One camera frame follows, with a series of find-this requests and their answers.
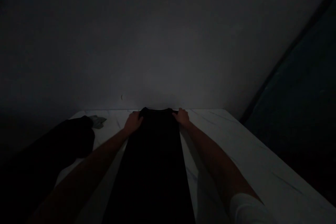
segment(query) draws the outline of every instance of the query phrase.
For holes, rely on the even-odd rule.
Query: white wall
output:
[[[144,106],[239,118],[321,1],[3,0],[2,128]]]

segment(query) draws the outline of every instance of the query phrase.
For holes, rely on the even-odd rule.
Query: forearm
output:
[[[28,223],[73,223],[128,136],[121,130],[92,152],[56,186]]]
[[[221,200],[229,208],[231,198],[238,193],[260,200],[229,156],[203,131],[188,122],[184,125],[198,154],[215,181]]]

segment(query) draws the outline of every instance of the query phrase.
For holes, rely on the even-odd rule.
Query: marble countertop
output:
[[[116,134],[134,110],[81,111],[105,117],[102,129],[94,129],[93,149]],[[335,223],[336,208],[295,171],[269,150],[233,116],[223,109],[187,110],[190,120],[211,137],[233,160],[241,173],[279,223]],[[181,142],[192,205],[197,223],[227,223],[228,217],[214,182],[201,163],[190,138],[181,128]],[[102,182],[82,209],[76,223],[100,223],[113,187],[127,141],[120,149]],[[59,183],[76,165],[64,169]]]

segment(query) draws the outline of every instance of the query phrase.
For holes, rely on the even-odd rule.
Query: black garment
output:
[[[173,112],[140,112],[143,122],[128,140],[103,223],[195,223]]]
[[[24,222],[53,190],[60,171],[92,152],[90,118],[66,120],[0,168],[1,218]]]

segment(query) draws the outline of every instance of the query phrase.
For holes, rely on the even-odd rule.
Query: white sleeve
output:
[[[256,198],[239,193],[232,197],[230,215],[235,224],[277,223],[267,208]]]

